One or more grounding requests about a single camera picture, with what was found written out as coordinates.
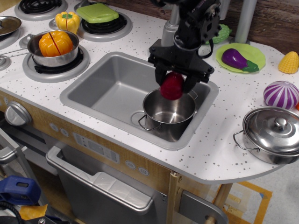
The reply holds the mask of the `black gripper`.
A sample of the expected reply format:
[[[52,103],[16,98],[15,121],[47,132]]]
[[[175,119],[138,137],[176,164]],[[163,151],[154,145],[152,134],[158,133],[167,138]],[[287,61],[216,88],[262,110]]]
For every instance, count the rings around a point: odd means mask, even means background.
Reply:
[[[174,71],[185,76],[183,93],[189,93],[197,82],[207,83],[214,68],[198,55],[197,50],[183,50],[176,47],[176,54],[172,57],[163,57],[164,53],[159,53],[160,48],[153,48],[148,62],[155,67],[155,79],[161,86],[168,71]]]

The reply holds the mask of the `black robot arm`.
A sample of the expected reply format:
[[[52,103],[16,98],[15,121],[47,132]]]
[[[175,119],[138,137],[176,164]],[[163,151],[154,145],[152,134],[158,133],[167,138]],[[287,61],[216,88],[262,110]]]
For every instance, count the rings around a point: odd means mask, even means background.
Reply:
[[[214,72],[199,55],[199,48],[219,34],[221,27],[220,1],[218,0],[154,0],[159,7],[172,4],[172,13],[166,22],[161,39],[149,48],[148,61],[155,67],[155,79],[162,85],[169,71],[186,77],[183,92],[188,93],[198,82],[209,81]]]

